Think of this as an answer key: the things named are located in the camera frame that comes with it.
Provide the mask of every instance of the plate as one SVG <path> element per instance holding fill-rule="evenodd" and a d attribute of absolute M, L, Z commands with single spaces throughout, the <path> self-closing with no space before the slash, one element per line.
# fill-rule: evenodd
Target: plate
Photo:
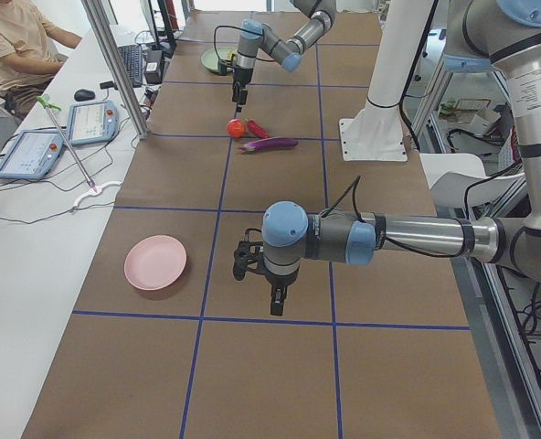
<path fill-rule="evenodd" d="M 232 54 L 236 53 L 236 48 L 217 48 L 217 53 L 219 54 L 220 58 L 230 61 L 232 59 Z M 217 70 L 217 55 L 214 48 L 204 52 L 204 54 L 201 56 L 201 63 L 209 71 L 219 73 Z"/>
<path fill-rule="evenodd" d="M 177 239 L 154 235 L 137 243 L 126 256 L 124 275 L 141 290 L 159 290 L 175 282 L 186 267 L 186 249 Z"/>

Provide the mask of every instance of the dark pants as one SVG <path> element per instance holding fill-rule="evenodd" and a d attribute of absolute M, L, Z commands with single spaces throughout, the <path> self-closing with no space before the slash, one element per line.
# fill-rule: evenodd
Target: dark pants
<path fill-rule="evenodd" d="M 37 85 L 26 85 L 24 87 L 13 87 L 6 91 L 5 108 L 20 119 L 25 116 L 37 103 L 37 96 L 41 96 L 51 80 Z"/>

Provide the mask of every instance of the pink plate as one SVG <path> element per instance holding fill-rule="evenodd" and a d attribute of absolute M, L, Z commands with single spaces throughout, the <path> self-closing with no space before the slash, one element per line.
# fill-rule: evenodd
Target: pink plate
<path fill-rule="evenodd" d="M 136 244 L 124 261 L 128 282 L 141 290 L 158 290 L 172 284 L 183 272 L 187 255 L 171 236 L 155 235 Z"/>

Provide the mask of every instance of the person's arm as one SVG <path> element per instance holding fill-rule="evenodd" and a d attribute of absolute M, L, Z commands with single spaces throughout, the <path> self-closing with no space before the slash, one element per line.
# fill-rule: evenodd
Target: person's arm
<path fill-rule="evenodd" d="M 79 35 L 68 32 L 61 27 L 56 27 L 49 31 L 48 37 L 54 39 L 59 44 L 63 44 L 67 48 L 76 48 L 81 41 L 81 37 Z"/>
<path fill-rule="evenodd" d="M 21 58 L 16 53 L 11 53 L 0 58 L 6 66 L 19 73 L 30 73 L 33 75 L 54 75 L 63 66 L 63 62 L 49 62 L 40 59 Z"/>

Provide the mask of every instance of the green clamp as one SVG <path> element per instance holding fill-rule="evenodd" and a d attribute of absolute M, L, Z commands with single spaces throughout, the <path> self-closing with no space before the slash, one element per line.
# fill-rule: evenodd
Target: green clamp
<path fill-rule="evenodd" d="M 54 105 L 53 103 L 49 102 L 49 96 L 46 94 L 37 96 L 37 102 L 43 105 L 43 108 L 55 108 L 56 110 L 61 111 L 61 107 L 58 107 L 57 105 Z"/>

